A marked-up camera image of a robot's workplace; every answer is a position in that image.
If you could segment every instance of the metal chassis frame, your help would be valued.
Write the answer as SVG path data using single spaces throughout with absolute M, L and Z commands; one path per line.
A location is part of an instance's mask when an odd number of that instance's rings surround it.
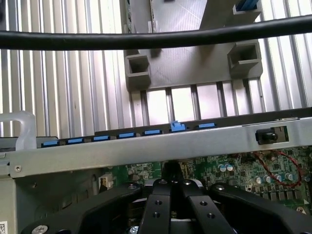
M 289 141 L 259 145 L 259 129 L 286 126 Z M 3 154 L 0 175 L 12 178 L 200 156 L 312 145 L 312 117 L 84 143 Z

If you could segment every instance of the red wire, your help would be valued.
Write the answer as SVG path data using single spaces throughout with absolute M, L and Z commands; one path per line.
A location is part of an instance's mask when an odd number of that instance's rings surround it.
M 278 184 L 283 185 L 283 186 L 287 186 L 287 187 L 291 187 L 294 188 L 297 185 L 301 185 L 301 181 L 302 181 L 302 171 L 301 168 L 299 167 L 298 163 L 296 162 L 296 160 L 290 156 L 288 156 L 287 154 L 280 152 L 280 151 L 276 151 L 276 150 L 271 150 L 271 152 L 274 152 L 276 154 L 285 156 L 286 158 L 288 158 L 297 168 L 298 170 L 298 176 L 299 176 L 299 180 L 296 183 L 292 183 L 292 184 L 287 184 L 284 182 L 279 181 L 278 179 L 275 178 L 275 176 L 272 174 L 272 172 L 269 170 L 268 166 L 264 163 L 264 161 L 260 158 L 260 155 L 258 153 L 253 153 L 256 158 L 259 160 L 260 164 L 263 166 L 263 168 L 267 171 L 267 173 L 269 174 L 269 177 L 271 177 L 273 180 L 275 180 Z

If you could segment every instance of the motherboard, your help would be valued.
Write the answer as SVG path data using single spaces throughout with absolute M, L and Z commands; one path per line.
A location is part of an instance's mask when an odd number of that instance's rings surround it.
M 292 161 L 277 152 L 293 158 L 297 166 L 301 168 L 302 182 L 297 186 L 288 185 L 299 180 L 298 169 Z M 256 153 L 261 155 L 267 169 L 284 185 L 268 175 L 255 156 Z M 304 214 L 312 214 L 310 205 L 312 146 L 256 153 L 198 157 L 180 161 L 179 164 L 184 178 L 198 179 L 206 189 L 217 182 L 228 183 Z M 161 178 L 164 163 L 154 162 L 107 168 L 100 180 L 100 185 L 109 189 L 126 181 L 144 184 L 148 179 Z

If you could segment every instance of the blue connector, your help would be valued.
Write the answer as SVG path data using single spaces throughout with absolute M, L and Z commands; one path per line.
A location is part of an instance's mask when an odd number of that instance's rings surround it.
M 95 136 L 93 138 L 93 141 L 104 141 L 104 140 L 109 140 L 110 137 L 109 136 Z
M 170 123 L 170 125 L 171 125 L 171 132 L 178 132 L 178 131 L 186 130 L 185 125 L 179 123 L 178 121 L 173 121 Z
M 58 140 L 54 140 L 54 141 L 47 141 L 44 142 L 42 145 L 43 146 L 57 146 L 59 144 Z
M 135 133 L 123 133 L 123 134 L 119 134 L 118 138 L 124 139 L 124 138 L 131 138 L 131 137 L 135 137 L 135 136 L 136 136 Z
M 213 128 L 213 127 L 215 127 L 214 123 L 204 123 L 198 126 L 198 128 Z
M 242 0 L 236 6 L 236 11 L 252 11 L 257 9 L 259 0 Z
M 148 130 L 144 132 L 144 135 L 157 135 L 161 134 L 162 132 L 160 130 Z
M 79 143 L 83 143 L 82 138 L 70 139 L 67 141 L 67 144 L 79 144 Z

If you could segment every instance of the black cable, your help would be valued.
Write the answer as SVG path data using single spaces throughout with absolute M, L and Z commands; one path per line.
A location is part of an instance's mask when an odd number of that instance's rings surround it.
M 221 44 L 312 32 L 312 15 L 248 25 L 157 34 L 47 34 L 0 31 L 0 49 L 128 50 Z

